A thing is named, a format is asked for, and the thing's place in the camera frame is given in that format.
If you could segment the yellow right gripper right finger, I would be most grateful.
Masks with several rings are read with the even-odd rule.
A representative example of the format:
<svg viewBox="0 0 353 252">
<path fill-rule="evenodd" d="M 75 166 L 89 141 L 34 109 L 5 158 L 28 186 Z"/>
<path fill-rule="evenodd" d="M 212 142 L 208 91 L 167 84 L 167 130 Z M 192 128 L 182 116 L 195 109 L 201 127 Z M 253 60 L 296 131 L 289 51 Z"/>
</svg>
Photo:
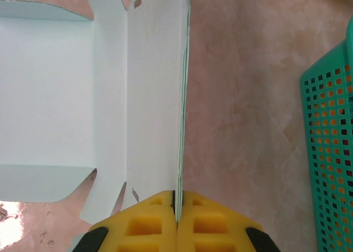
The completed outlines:
<svg viewBox="0 0 353 252">
<path fill-rule="evenodd" d="M 192 191 L 183 192 L 177 252 L 272 252 L 261 224 Z"/>
</svg>

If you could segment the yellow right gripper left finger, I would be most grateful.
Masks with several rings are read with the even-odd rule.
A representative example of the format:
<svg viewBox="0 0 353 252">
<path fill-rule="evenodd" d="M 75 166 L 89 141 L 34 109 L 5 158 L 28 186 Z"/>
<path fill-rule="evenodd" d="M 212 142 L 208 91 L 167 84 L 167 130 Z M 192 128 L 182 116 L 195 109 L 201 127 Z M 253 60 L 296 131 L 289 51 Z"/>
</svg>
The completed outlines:
<svg viewBox="0 0 353 252">
<path fill-rule="evenodd" d="M 162 191 L 93 226 L 72 252 L 177 252 L 174 191 Z"/>
</svg>

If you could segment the light blue paper box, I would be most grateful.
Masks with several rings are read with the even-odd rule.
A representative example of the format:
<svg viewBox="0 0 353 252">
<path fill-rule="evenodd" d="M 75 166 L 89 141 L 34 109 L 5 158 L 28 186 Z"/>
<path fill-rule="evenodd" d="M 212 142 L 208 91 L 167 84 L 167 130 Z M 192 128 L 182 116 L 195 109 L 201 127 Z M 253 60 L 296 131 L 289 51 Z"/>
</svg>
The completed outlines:
<svg viewBox="0 0 353 252">
<path fill-rule="evenodd" d="M 175 192 L 181 215 L 190 0 L 88 0 L 87 18 L 0 0 L 0 200 L 54 202 L 93 171 L 81 218 Z"/>
</svg>

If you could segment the teal plastic basket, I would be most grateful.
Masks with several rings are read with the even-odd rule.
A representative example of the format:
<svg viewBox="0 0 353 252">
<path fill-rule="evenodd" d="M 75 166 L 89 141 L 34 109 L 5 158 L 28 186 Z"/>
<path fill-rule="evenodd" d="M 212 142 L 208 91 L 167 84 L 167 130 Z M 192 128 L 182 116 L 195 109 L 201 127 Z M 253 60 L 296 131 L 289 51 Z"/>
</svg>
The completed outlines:
<svg viewBox="0 0 353 252">
<path fill-rule="evenodd" d="M 353 16 L 300 90 L 318 252 L 353 252 Z"/>
</svg>

